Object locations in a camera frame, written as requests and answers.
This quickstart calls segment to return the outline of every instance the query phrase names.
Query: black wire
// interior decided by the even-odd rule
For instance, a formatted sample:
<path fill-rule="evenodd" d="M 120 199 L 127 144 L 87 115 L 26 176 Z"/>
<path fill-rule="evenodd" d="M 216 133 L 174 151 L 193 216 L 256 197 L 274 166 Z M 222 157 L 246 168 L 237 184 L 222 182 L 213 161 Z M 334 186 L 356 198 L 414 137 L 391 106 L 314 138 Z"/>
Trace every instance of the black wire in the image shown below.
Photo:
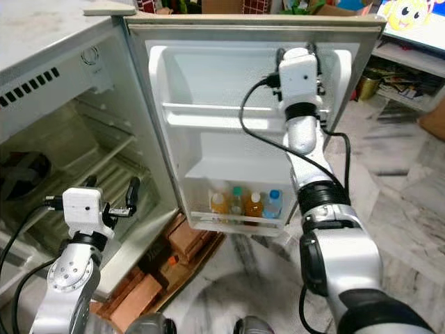
<path fill-rule="evenodd" d="M 345 158 L 345 192 L 349 193 L 349 170 L 350 170 L 350 141 L 347 134 L 343 132 L 331 132 L 325 128 L 321 128 L 325 134 L 333 137 L 342 137 L 345 142 L 346 158 Z"/>
<path fill-rule="evenodd" d="M 243 128 L 244 132 L 246 134 L 251 135 L 252 137 L 259 139 L 260 141 L 263 141 L 264 143 L 267 143 L 269 145 L 275 146 L 276 148 L 279 148 L 283 151 L 286 151 L 288 153 L 294 154 L 295 156 L 299 157 L 300 159 L 306 161 L 307 163 L 317 167 L 319 170 L 321 170 L 322 172 L 324 172 L 328 177 L 330 177 L 330 179 L 340 188 L 342 189 L 343 186 L 341 185 L 340 181 L 335 177 L 334 174 L 332 174 L 330 171 L 328 171 L 326 168 L 324 168 L 322 165 L 316 163 L 315 161 L 312 161 L 311 159 L 307 158 L 306 156 L 296 152 L 295 150 L 292 150 L 291 148 L 288 148 L 287 146 L 281 145 L 279 143 L 276 143 L 275 141 L 272 141 L 266 137 L 260 136 L 254 132 L 252 132 L 251 130 L 249 130 L 245 125 L 244 125 L 244 121 L 243 121 L 243 114 L 244 114 L 244 107 L 245 107 L 245 103 L 247 102 L 247 100 L 249 99 L 249 97 L 251 96 L 251 94 L 260 86 L 264 86 L 266 85 L 267 80 L 266 79 L 262 79 L 261 81 L 258 81 L 253 87 L 251 87 L 251 89 L 249 89 L 249 91 L 247 92 L 247 94 L 244 96 L 243 101 L 241 102 L 240 105 L 240 109 L 239 109 L 239 114 L 238 114 L 238 119 L 239 122 L 241 123 L 241 127 Z"/>
<path fill-rule="evenodd" d="M 307 292 L 306 285 L 303 285 L 303 287 L 301 288 L 300 299 L 298 300 L 298 314 L 300 315 L 301 323 L 302 323 L 303 327 L 306 328 L 306 331 L 308 331 L 311 334 L 324 334 L 324 332 L 319 332 L 319 331 L 316 331 L 315 329 L 313 329 L 306 321 L 306 318 L 305 318 L 306 292 Z"/>
<path fill-rule="evenodd" d="M 29 220 L 30 217 L 32 217 L 32 215 L 34 215 L 38 210 L 40 210 L 40 208 L 44 207 L 44 205 L 39 205 L 37 207 L 35 207 L 34 209 L 32 209 L 23 219 L 23 221 L 20 223 L 19 227 L 17 228 L 17 230 L 14 232 L 14 234 L 12 235 L 12 237 L 9 239 L 8 243 L 6 244 L 6 247 L 3 249 L 3 252 L 1 252 L 1 256 L 0 256 L 0 277 L 1 277 L 1 271 L 3 269 L 3 264 L 5 262 L 6 259 L 6 255 L 8 254 L 11 246 L 13 245 L 14 241 L 16 240 L 16 238 L 18 237 L 20 231 L 22 230 L 22 228 L 25 226 L 26 222 Z M 5 325 L 3 324 L 3 321 L 1 320 L 0 317 L 0 329 L 2 334 L 8 334 L 8 332 L 6 331 Z"/>
<path fill-rule="evenodd" d="M 37 273 L 39 270 L 42 270 L 43 268 L 49 266 L 50 264 L 53 264 L 56 259 L 52 259 L 48 262 L 42 263 L 40 266 L 34 268 L 30 272 L 28 272 L 20 281 L 19 285 L 17 286 L 17 289 L 14 293 L 14 299 L 13 299 L 13 313 L 11 314 L 11 323 L 13 324 L 13 333 L 14 334 L 20 334 L 19 332 L 19 324 L 17 322 L 17 313 L 19 310 L 19 298 L 20 298 L 20 292 L 22 292 L 23 286 L 26 284 L 26 281 L 35 273 Z"/>

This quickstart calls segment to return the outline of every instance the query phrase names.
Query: orange juice bottle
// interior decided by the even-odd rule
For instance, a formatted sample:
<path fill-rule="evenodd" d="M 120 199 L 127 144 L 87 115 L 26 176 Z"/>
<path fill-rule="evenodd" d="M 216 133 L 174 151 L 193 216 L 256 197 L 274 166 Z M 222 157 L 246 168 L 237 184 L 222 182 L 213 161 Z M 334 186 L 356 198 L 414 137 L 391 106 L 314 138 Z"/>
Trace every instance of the orange juice bottle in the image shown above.
<path fill-rule="evenodd" d="M 228 214 L 229 213 L 229 205 L 225 200 L 225 197 L 221 193 L 214 193 L 211 197 L 211 211 L 214 214 Z"/>
<path fill-rule="evenodd" d="M 245 204 L 245 215 L 249 217 L 261 217 L 262 212 L 263 203 L 261 203 L 261 195 L 254 192 Z"/>

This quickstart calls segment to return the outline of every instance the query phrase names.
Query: marble floor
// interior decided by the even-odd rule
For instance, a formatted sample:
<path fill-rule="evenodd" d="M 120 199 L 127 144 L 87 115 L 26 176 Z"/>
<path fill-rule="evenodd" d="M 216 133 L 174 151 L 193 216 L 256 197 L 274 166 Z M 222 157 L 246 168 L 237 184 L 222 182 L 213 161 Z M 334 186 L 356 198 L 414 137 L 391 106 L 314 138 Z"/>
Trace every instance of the marble floor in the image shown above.
<path fill-rule="evenodd" d="M 337 129 L 353 145 L 350 192 L 384 263 L 383 286 L 445 334 L 445 143 L 420 129 L 417 114 L 375 97 L 350 102 Z M 328 161 L 343 177 L 344 148 Z M 277 334 L 306 333 L 298 318 L 302 287 L 299 216 L 276 238 L 229 235 L 201 272 L 163 310 L 178 333 L 232 333 L 239 317 L 265 319 Z M 326 302 L 308 294 L 308 322 L 334 333 Z M 91 318 L 86 333 L 114 333 Z"/>

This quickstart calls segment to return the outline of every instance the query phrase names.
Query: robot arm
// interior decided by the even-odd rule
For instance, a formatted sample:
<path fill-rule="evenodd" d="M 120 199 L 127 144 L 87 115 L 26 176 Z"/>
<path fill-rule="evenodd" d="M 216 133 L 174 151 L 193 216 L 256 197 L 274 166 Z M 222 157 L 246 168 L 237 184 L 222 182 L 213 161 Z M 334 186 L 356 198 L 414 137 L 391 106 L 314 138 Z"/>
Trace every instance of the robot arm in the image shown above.
<path fill-rule="evenodd" d="M 30 333 L 83 333 L 92 294 L 100 281 L 99 266 L 106 242 L 114 237 L 118 217 L 136 212 L 140 180 L 134 177 L 126 194 L 126 209 L 111 209 L 102 202 L 102 190 L 95 180 L 83 187 L 69 188 L 60 196 L 48 197 L 46 204 L 63 210 L 70 228 L 61 256 L 51 265 L 47 292 Z"/>
<path fill-rule="evenodd" d="M 284 144 L 332 172 L 317 120 L 316 56 L 304 48 L 289 50 L 279 74 Z M 287 154 L 302 214 L 302 277 L 309 290 L 327 299 L 338 333 L 432 333 L 413 309 L 383 292 L 378 248 L 348 194 L 319 168 Z"/>

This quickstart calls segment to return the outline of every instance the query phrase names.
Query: bottle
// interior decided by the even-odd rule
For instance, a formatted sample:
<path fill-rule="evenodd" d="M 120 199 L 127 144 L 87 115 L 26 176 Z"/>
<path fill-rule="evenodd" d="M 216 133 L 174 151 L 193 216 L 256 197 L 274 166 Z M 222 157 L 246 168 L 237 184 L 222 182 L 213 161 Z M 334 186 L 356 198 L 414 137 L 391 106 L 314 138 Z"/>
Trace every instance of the bottle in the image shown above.
<path fill-rule="evenodd" d="M 264 205 L 263 218 L 278 218 L 281 214 L 282 208 L 282 195 L 279 190 L 271 190 L 269 193 L 269 199 Z"/>
<path fill-rule="evenodd" d="M 261 195 L 254 192 L 245 204 L 245 215 L 249 217 L 261 217 L 262 214 L 263 203 L 261 203 Z"/>
<path fill-rule="evenodd" d="M 243 199 L 241 198 L 242 192 L 243 190 L 240 186 L 234 186 L 234 190 L 232 192 L 232 203 L 230 205 L 231 214 L 236 214 L 239 216 L 244 214 Z"/>
<path fill-rule="evenodd" d="M 221 193 L 214 193 L 211 197 L 211 211 L 214 214 L 228 214 L 229 206 L 227 205 L 227 201 L 225 197 Z"/>

